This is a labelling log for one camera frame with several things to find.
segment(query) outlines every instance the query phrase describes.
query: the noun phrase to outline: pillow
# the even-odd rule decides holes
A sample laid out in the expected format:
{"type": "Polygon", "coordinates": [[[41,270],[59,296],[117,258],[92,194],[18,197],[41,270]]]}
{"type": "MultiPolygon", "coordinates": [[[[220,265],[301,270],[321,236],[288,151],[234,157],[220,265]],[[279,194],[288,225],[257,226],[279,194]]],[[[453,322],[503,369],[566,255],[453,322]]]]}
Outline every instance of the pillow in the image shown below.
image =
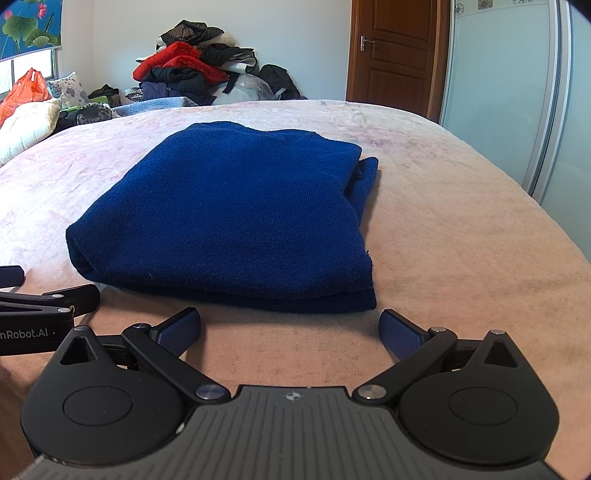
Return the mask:
{"type": "Polygon", "coordinates": [[[0,167],[49,137],[60,116],[61,101],[30,102],[19,106],[0,128],[0,167]]]}
{"type": "Polygon", "coordinates": [[[53,98],[61,100],[63,109],[73,106],[85,106],[89,103],[88,95],[82,88],[76,72],[70,73],[67,77],[47,82],[47,89],[53,98]]]}

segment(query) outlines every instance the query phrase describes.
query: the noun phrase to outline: wooden door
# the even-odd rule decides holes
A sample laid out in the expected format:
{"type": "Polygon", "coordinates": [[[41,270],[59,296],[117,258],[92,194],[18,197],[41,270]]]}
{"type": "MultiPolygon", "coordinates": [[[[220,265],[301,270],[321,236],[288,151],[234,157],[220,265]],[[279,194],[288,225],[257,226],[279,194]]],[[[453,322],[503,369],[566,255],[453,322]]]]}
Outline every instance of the wooden door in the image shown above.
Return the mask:
{"type": "Polygon", "coordinates": [[[347,100],[439,121],[449,15],[449,0],[353,0],[347,100]]]}

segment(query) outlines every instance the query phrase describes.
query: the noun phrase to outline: lotus painting curtain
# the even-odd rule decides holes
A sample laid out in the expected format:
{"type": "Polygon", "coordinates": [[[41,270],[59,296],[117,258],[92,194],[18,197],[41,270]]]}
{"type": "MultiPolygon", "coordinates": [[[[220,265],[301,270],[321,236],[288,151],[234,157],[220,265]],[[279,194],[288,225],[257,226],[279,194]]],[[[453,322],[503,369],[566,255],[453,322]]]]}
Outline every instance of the lotus painting curtain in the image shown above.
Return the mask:
{"type": "Polygon", "coordinates": [[[0,17],[0,61],[61,44],[63,0],[19,0],[0,17]]]}

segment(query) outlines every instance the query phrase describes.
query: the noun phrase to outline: pink bedsheet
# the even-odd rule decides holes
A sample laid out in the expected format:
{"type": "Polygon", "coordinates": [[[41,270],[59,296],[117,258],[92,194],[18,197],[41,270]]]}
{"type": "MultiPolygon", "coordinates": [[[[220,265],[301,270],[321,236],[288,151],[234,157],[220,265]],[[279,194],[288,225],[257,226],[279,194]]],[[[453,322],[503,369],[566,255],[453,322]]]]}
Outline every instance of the pink bedsheet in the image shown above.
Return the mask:
{"type": "MultiPolygon", "coordinates": [[[[205,332],[189,363],[233,390],[239,383],[352,388],[392,364],[377,337],[384,308],[461,338],[505,329],[560,410],[548,461],[569,479],[591,472],[591,265],[513,180],[413,114],[345,102],[251,102],[72,128],[0,169],[0,265],[25,268],[21,292],[84,283],[68,259],[66,227],[165,137],[217,120],[313,130],[379,158],[362,225],[378,308],[323,316],[196,304],[205,332]]],[[[194,304],[102,288],[99,311],[78,319],[98,334],[157,323],[194,304]]],[[[0,358],[0,479],[33,459],[18,413],[50,356],[0,358]]]]}

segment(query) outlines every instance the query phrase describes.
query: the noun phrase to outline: metal screw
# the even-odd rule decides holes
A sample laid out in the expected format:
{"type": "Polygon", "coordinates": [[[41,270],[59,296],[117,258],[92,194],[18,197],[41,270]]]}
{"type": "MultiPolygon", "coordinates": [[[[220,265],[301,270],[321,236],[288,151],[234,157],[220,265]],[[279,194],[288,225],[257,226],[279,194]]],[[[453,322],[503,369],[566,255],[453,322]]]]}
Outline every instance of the metal screw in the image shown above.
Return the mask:
{"type": "Polygon", "coordinates": [[[379,400],[386,396],[387,391],[381,385],[363,385],[357,389],[357,393],[366,400],[379,400]]]}
{"type": "Polygon", "coordinates": [[[221,385],[206,384],[195,390],[195,395],[204,400],[218,400],[226,394],[226,389],[221,385]]]}

